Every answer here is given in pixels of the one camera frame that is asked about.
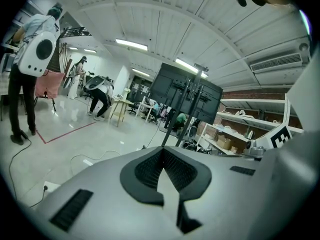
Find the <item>pink chair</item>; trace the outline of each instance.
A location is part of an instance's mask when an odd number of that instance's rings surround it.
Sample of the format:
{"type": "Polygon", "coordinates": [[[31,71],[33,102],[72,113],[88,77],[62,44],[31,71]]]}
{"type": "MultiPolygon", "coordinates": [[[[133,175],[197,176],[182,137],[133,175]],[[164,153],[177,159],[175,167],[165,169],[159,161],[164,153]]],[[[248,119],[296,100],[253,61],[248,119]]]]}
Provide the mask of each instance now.
{"type": "Polygon", "coordinates": [[[58,96],[58,89],[65,73],[53,72],[48,69],[36,80],[34,105],[37,104],[38,98],[52,99],[54,111],[56,112],[55,100],[58,96]]]}

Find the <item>green shirt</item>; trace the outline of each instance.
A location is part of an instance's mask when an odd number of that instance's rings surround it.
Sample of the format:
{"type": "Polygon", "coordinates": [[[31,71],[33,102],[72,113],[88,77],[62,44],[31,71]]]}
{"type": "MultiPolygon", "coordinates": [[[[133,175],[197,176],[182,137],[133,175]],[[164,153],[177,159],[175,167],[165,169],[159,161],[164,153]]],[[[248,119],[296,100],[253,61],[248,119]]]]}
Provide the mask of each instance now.
{"type": "Polygon", "coordinates": [[[176,122],[177,123],[184,123],[185,121],[187,121],[187,116],[185,113],[181,113],[180,115],[177,116],[176,118],[176,122]]]}

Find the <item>white floor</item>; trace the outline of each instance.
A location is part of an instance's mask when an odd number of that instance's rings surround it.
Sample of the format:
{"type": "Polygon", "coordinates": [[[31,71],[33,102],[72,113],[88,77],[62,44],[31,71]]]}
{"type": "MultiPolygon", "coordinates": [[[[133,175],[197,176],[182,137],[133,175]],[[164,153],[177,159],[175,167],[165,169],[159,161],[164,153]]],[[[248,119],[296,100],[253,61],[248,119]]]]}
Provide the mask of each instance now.
{"type": "MultiPolygon", "coordinates": [[[[35,106],[38,131],[36,136],[31,136],[28,131],[27,116],[23,107],[19,108],[20,128],[29,135],[32,145],[15,157],[11,166],[11,174],[17,199],[28,206],[41,199],[45,181],[61,185],[72,177],[71,166],[73,173],[77,174],[89,166],[83,162],[84,160],[93,164],[99,162],[84,156],[77,156],[71,164],[72,157],[83,154],[98,159],[104,155],[100,160],[102,161],[119,156],[116,152],[106,151],[117,151],[125,155],[141,149],[143,145],[147,146],[155,133],[149,147],[161,145],[165,137],[165,133],[157,131],[156,124],[145,123],[140,116],[135,119],[134,114],[130,115],[127,112],[124,121],[120,122],[117,127],[118,117],[116,116],[103,122],[95,121],[93,116],[88,116],[87,109],[89,108],[86,105],[88,99],[71,100],[60,95],[54,100],[56,112],[50,100],[38,100],[35,106]]],[[[10,140],[10,134],[8,108],[5,108],[3,121],[0,122],[0,168],[12,189],[9,177],[10,160],[29,142],[25,141],[23,146],[14,144],[10,140]]],[[[166,144],[174,146],[176,142],[177,139],[170,136],[166,144]]],[[[169,190],[164,196],[165,200],[178,201],[178,192],[175,191],[168,176],[162,173],[158,191],[163,193],[165,189],[169,190]]],[[[175,211],[172,207],[164,207],[164,209],[171,213],[169,216],[174,220],[175,211]]]]}

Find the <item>large black screen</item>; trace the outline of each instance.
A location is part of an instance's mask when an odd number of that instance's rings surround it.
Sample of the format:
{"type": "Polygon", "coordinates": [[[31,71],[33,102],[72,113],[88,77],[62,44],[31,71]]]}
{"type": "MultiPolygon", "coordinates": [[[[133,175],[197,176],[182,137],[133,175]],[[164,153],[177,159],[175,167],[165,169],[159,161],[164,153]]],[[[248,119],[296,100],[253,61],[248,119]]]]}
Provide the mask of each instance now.
{"type": "MultiPolygon", "coordinates": [[[[191,81],[186,97],[188,97],[188,94],[191,91],[195,78],[196,75],[191,72],[162,63],[161,68],[151,85],[149,97],[159,103],[166,104],[173,109],[178,109],[179,98],[183,93],[188,79],[191,81]]],[[[199,88],[202,85],[203,91],[194,110],[193,117],[208,124],[213,124],[223,90],[219,86],[216,86],[205,79],[201,79],[194,98],[197,97],[199,88]]],[[[192,102],[192,99],[185,98],[180,111],[186,114],[191,114],[190,109],[192,102]]]]}

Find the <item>desk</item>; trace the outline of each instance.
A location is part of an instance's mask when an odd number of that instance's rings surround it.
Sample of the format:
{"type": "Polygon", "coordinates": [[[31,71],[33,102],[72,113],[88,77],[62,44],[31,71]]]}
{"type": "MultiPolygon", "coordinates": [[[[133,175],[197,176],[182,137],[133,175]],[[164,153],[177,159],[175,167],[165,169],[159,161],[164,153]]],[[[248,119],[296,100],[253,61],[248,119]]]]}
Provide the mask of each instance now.
{"type": "Polygon", "coordinates": [[[116,124],[116,127],[119,126],[119,122],[120,122],[120,119],[122,118],[122,122],[124,121],[124,118],[125,118],[125,113],[126,113],[126,109],[127,109],[127,105],[133,105],[133,103],[127,99],[123,100],[123,99],[118,99],[116,97],[113,97],[114,98],[114,102],[116,103],[116,106],[112,112],[112,115],[110,117],[110,119],[113,117],[113,115],[117,116],[118,117],[118,122],[116,124]],[[121,110],[120,112],[115,112],[119,103],[122,103],[122,106],[121,106],[121,110]]]}
{"type": "Polygon", "coordinates": [[[140,108],[142,108],[142,106],[143,106],[143,107],[146,107],[146,108],[149,108],[149,113],[148,113],[148,115],[146,116],[146,119],[145,119],[145,122],[148,122],[148,118],[149,118],[149,116],[150,116],[151,110],[153,109],[153,106],[149,106],[149,105],[144,104],[144,103],[142,103],[142,102],[140,102],[140,104],[139,104],[138,111],[137,111],[137,113],[135,114],[135,118],[137,118],[137,115],[140,113],[140,108]]]}

